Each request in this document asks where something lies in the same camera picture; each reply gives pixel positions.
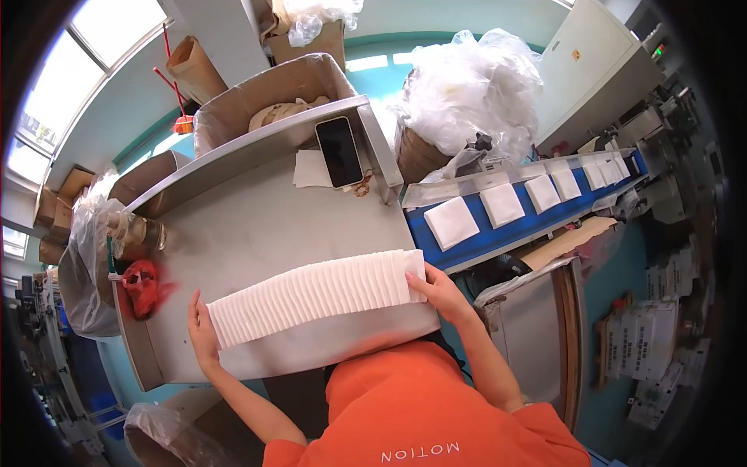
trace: smartphone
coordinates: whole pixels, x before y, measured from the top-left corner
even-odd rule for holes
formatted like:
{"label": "smartphone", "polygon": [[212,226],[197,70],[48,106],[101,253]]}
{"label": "smartphone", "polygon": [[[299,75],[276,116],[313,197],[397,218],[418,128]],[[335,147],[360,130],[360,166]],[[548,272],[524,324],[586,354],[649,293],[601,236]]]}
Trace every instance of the smartphone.
{"label": "smartphone", "polygon": [[356,142],[347,117],[337,117],[316,125],[317,140],[334,188],[363,180]]}

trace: brown paper bag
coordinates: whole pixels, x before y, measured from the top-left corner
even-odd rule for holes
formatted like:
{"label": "brown paper bag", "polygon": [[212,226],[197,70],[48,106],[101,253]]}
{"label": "brown paper bag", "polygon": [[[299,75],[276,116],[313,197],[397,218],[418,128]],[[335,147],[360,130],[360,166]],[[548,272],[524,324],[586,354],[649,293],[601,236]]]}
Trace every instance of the brown paper bag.
{"label": "brown paper bag", "polygon": [[200,105],[228,90],[207,54],[192,36],[186,36],[174,49],[166,62],[166,69],[176,80],[179,91]]}

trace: broom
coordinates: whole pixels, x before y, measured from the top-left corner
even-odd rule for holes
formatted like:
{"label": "broom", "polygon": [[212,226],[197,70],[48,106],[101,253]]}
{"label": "broom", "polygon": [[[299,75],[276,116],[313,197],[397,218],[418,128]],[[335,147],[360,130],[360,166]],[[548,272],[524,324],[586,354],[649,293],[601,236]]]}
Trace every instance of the broom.
{"label": "broom", "polygon": [[[171,49],[169,48],[169,36],[166,33],[166,23],[164,23],[163,26],[164,42],[166,43],[166,56],[168,60],[169,58],[171,58]],[[179,92],[179,86],[176,85],[176,80],[174,80],[174,92],[176,92],[176,100],[179,102],[179,109],[182,110],[182,116],[176,119],[176,123],[174,124],[172,130],[178,134],[191,133],[194,131],[194,127],[192,125],[192,120],[194,119],[194,117],[185,113],[185,108],[182,105],[182,95]]]}

